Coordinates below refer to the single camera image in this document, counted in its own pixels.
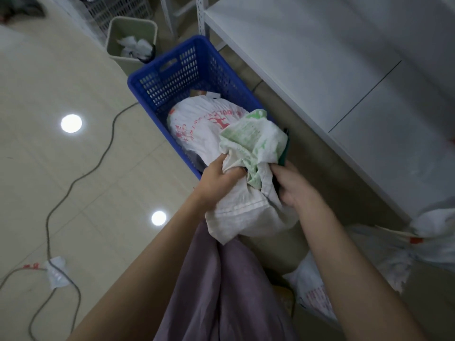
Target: person's left hand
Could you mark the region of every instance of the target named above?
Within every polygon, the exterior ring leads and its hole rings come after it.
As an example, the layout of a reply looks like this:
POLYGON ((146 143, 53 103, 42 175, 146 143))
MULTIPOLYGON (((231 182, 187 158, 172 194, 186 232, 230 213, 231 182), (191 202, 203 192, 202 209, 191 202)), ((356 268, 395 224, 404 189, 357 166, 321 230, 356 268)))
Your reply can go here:
POLYGON ((194 189, 193 195, 200 199, 206 209, 215 209, 215 206, 236 185, 239 179, 246 175, 243 167, 234 167, 225 174, 222 172, 226 154, 221 154, 202 174, 201 181, 194 189))

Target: wall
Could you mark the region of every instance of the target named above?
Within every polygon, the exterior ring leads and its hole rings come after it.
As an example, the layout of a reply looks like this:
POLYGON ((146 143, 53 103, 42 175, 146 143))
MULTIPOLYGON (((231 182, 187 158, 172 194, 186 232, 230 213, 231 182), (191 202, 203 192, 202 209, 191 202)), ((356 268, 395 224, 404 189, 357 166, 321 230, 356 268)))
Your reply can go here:
POLYGON ((455 0, 345 0, 455 100, 455 0))

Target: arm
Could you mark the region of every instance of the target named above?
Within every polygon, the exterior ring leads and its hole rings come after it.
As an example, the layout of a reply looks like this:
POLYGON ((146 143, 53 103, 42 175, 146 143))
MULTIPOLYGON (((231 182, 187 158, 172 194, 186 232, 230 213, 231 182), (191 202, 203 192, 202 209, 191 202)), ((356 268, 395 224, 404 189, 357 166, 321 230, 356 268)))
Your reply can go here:
POLYGON ((271 165, 293 206, 348 340, 425 340, 399 295, 358 250, 321 195, 297 171, 271 165))
POLYGON ((69 341, 152 340, 174 290, 197 226, 245 176, 242 168, 222 174, 225 155, 68 338, 69 341))

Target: beige trash bin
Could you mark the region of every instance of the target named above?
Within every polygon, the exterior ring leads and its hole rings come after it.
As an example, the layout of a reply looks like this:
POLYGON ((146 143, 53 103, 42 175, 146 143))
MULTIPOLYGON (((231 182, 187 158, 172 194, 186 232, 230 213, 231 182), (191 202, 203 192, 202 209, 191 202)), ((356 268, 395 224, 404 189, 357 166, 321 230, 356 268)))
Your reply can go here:
POLYGON ((158 26, 152 20, 137 19, 129 17, 115 17, 109 24, 106 39, 106 51, 109 57, 117 62, 126 75, 141 68, 144 63, 136 58, 122 57, 122 45, 117 43, 117 39, 128 36, 136 37, 136 40, 145 39, 156 47, 156 56, 161 53, 158 41, 158 26))

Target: forearm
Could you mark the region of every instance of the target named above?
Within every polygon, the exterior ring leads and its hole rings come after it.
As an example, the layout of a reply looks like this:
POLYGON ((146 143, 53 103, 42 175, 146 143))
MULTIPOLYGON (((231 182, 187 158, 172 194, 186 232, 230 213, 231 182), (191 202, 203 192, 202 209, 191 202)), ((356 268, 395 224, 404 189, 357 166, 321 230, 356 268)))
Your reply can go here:
POLYGON ((152 340, 204 213, 204 204, 192 194, 69 340, 152 340))
POLYGON ((424 340, 398 294, 358 250, 314 189, 297 207, 335 314, 350 340, 424 340))

